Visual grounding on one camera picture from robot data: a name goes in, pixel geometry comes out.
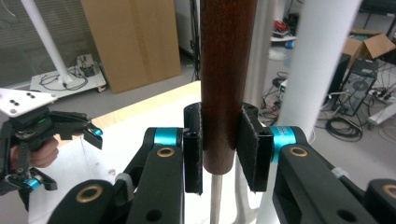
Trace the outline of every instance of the brown wooden rod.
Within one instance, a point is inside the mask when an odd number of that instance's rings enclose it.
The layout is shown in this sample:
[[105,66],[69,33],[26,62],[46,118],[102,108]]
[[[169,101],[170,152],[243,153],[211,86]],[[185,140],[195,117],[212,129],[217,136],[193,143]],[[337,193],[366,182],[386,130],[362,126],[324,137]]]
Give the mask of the brown wooden rod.
[[201,0],[204,167],[233,167],[257,0]]

